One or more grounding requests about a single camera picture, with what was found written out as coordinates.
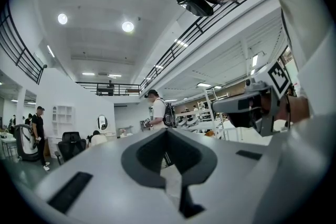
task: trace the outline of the man in black shirt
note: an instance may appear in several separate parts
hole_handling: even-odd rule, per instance
[[[36,114],[32,117],[32,125],[33,125],[33,134],[35,135],[36,142],[37,142],[37,151],[40,157],[41,163],[43,165],[43,169],[45,171],[50,170],[48,165],[49,162],[44,160],[44,145],[45,145],[45,137],[44,137],[44,129],[43,129],[43,119],[41,115],[43,114],[44,108],[42,106],[37,107]]]
[[[32,120],[32,117],[33,116],[31,114],[28,115],[28,118],[25,120],[26,125],[30,125],[30,121]]]

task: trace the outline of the white column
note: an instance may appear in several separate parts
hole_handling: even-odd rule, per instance
[[[16,124],[24,124],[22,117],[23,115],[23,106],[25,104],[26,88],[22,87],[19,89],[19,94],[17,97],[16,103]]]

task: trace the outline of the cable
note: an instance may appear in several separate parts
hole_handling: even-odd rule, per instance
[[[286,110],[288,112],[288,126],[287,126],[287,130],[289,131],[290,130],[290,103],[289,103],[289,98],[288,98],[288,94],[285,94],[286,96],[286,101],[287,101],[287,104],[286,104]]]

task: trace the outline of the round ceiling light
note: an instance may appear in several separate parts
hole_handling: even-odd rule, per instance
[[[131,32],[134,29],[134,25],[131,22],[124,22],[122,24],[122,30],[125,32]]]
[[[65,15],[65,14],[63,14],[63,13],[61,13],[60,15],[58,15],[57,19],[58,19],[58,22],[59,22],[60,24],[62,24],[62,25],[66,24],[67,21],[68,21],[68,17],[67,17],[67,15]]]

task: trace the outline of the black shirt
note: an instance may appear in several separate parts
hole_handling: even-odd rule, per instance
[[[34,114],[31,120],[32,120],[31,121],[32,123],[36,124],[37,135],[39,137],[44,137],[43,119],[41,117],[38,117],[36,114]]]

